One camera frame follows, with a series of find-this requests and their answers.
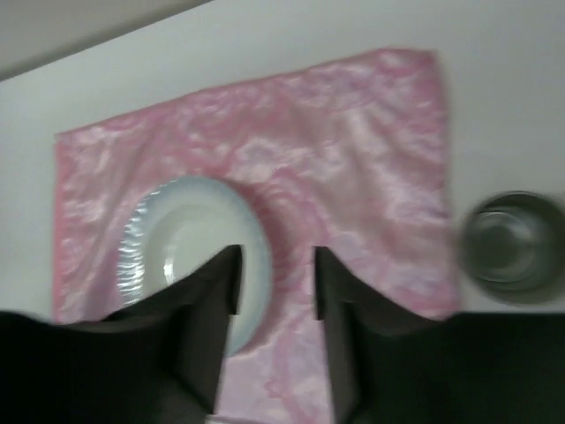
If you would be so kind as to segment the pink satin cloth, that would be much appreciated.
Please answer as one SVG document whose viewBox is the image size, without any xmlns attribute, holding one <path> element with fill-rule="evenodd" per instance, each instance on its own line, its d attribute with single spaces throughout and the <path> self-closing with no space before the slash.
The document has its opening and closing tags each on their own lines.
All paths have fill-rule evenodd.
<svg viewBox="0 0 565 424">
<path fill-rule="evenodd" d="M 329 423 L 313 311 L 313 249 L 330 247 L 397 304 L 460 307 L 448 200 L 448 105 L 434 53 L 380 49 L 209 88 L 56 138 L 52 310 L 96 320 L 122 306 L 117 244 L 138 201 L 186 174 L 238 190 L 265 226 L 274 297 L 224 369 L 218 413 Z"/>
</svg>

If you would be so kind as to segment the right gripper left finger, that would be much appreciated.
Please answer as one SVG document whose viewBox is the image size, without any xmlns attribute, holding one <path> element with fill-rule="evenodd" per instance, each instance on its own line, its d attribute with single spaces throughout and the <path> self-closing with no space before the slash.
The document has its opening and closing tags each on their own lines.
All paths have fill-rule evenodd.
<svg viewBox="0 0 565 424">
<path fill-rule="evenodd" d="M 1 314 L 4 423 L 202 423 L 214 412 L 243 249 L 98 322 Z"/>
</svg>

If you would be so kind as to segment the white ceramic bowl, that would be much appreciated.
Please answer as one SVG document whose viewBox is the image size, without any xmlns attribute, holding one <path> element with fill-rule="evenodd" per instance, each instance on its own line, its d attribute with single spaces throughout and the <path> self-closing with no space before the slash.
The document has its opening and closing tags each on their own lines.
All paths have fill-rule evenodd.
<svg viewBox="0 0 565 424">
<path fill-rule="evenodd" d="M 274 282 L 267 235 L 237 192 L 215 179 L 184 176 L 160 185 L 133 210 L 118 248 L 117 287 L 129 306 L 189 276 L 224 247 L 240 245 L 243 275 L 238 314 L 226 353 L 257 331 Z"/>
</svg>

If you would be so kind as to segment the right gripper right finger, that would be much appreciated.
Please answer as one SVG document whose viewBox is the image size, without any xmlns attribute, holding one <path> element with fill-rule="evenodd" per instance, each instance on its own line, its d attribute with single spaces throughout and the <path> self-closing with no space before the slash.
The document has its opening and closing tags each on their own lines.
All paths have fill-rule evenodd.
<svg viewBox="0 0 565 424">
<path fill-rule="evenodd" d="M 458 313 L 426 319 L 314 251 L 338 423 L 561 423 L 564 318 Z"/>
</svg>

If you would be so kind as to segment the brown paper cup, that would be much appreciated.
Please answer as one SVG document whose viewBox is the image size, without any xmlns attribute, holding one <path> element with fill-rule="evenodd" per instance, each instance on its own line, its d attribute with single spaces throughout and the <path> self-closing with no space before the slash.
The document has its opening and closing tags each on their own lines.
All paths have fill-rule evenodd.
<svg viewBox="0 0 565 424">
<path fill-rule="evenodd" d="M 458 233 L 463 273 L 507 304 L 544 305 L 564 296 L 564 202 L 529 191 L 483 199 Z"/>
</svg>

